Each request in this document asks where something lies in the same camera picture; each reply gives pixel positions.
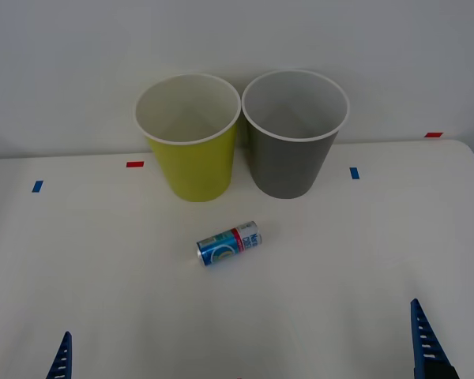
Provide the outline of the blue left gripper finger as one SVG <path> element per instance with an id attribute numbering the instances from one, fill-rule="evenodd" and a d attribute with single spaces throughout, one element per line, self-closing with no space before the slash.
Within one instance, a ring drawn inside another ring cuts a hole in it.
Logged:
<path id="1" fill-rule="evenodd" d="M 58 348 L 55 359 L 48 371 L 47 379 L 72 378 L 72 335 L 66 331 Z"/>

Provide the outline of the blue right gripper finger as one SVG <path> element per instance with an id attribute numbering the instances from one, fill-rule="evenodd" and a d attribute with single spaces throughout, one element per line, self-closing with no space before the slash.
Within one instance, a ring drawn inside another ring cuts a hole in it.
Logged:
<path id="1" fill-rule="evenodd" d="M 457 379 L 457 371 L 442 349 L 417 298 L 411 303 L 415 379 Z"/>

